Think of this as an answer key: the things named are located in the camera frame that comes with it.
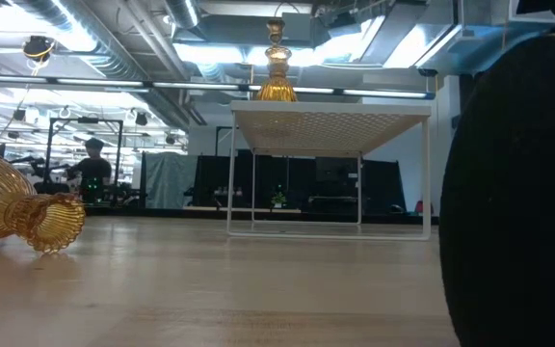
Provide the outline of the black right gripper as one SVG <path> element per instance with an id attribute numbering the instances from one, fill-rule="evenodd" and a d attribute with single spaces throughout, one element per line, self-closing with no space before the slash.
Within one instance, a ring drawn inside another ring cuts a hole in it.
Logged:
<path id="1" fill-rule="evenodd" d="M 555 34 L 477 82 L 444 172 L 442 280 L 463 346 L 555 346 Z"/>

